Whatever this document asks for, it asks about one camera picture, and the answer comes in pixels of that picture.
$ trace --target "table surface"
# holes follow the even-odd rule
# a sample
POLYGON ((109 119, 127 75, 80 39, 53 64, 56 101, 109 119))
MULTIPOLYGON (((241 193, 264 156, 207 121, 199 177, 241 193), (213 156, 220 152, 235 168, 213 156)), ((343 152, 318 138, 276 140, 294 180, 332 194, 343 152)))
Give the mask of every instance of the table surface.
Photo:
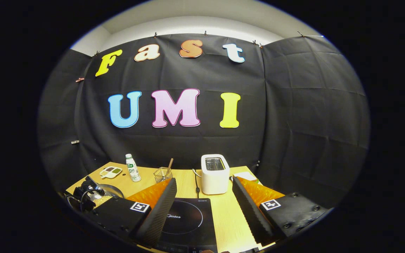
MULTIPOLYGON (((124 197, 129 197, 142 189, 152 186, 156 183, 154 180, 154 171, 157 168, 145 168, 137 167, 141 176, 141 181, 133 182, 130 179, 129 171, 125 164, 108 162, 106 165, 90 173, 90 177, 99 184, 110 184, 116 186, 122 191, 124 197), (122 168, 123 171, 113 179, 101 178, 99 173, 108 166, 114 166, 122 168)), ((230 168, 230 176, 235 173, 251 171, 246 166, 230 168)), ((195 174, 191 169, 177 170, 171 169, 173 177, 176 179, 177 193, 176 197, 188 197, 197 198, 195 174)), ((81 186, 85 178, 77 181, 70 186, 67 191, 73 193, 74 188, 81 186)), ((201 189, 201 178, 197 176, 198 187, 201 189)), ((246 251, 252 248, 259 248, 262 250, 274 243, 262 247, 257 244, 254 237, 249 230, 248 223, 243 216, 242 210, 238 205, 237 199, 232 192, 232 182, 228 184, 228 191, 224 194, 206 195, 202 191, 199 192, 199 197, 207 197, 212 204, 213 223, 215 226, 215 236, 217 238, 217 249, 221 253, 223 251, 229 251, 231 253, 238 253, 246 251)), ((156 249, 148 249, 141 245, 137 245, 140 248, 147 249, 152 252, 160 253, 162 251, 156 249)))

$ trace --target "plastic bottle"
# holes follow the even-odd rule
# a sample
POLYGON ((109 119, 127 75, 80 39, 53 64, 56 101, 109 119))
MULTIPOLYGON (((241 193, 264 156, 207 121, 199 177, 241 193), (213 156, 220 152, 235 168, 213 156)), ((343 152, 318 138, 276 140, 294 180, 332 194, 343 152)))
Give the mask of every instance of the plastic bottle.
POLYGON ((140 181, 142 178, 131 154, 126 154, 126 165, 127 169, 129 170, 130 179, 132 179, 134 182, 140 181))

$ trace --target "letter m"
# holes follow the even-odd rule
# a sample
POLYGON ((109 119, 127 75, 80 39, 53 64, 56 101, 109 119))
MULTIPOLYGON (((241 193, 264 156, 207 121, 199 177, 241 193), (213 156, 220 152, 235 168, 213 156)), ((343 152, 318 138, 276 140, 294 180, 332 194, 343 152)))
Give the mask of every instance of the letter m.
POLYGON ((167 115, 171 125, 176 125, 180 113, 182 120, 179 121, 183 127, 196 127, 200 120, 196 114, 196 97, 199 95, 198 89, 185 89, 175 103, 168 91, 154 91, 151 96, 156 100, 156 120, 153 127, 164 128, 167 122, 164 115, 167 115))

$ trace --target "wire basket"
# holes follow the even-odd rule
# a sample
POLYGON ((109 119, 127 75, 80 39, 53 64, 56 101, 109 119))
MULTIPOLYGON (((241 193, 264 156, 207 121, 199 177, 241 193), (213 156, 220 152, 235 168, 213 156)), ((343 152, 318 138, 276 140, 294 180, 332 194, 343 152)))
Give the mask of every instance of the wire basket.
POLYGON ((154 179, 156 180, 156 183, 160 183, 164 180, 167 180, 169 178, 173 177, 172 170, 170 170, 167 173, 168 168, 167 167, 160 167, 156 171, 154 171, 154 179))

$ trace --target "induction cooker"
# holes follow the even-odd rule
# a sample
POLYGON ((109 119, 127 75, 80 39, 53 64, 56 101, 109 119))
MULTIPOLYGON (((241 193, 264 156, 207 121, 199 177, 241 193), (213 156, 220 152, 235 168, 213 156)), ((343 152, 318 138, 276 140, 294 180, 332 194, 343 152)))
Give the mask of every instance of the induction cooker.
POLYGON ((176 197, 155 249, 171 253, 217 251, 210 199, 176 197))

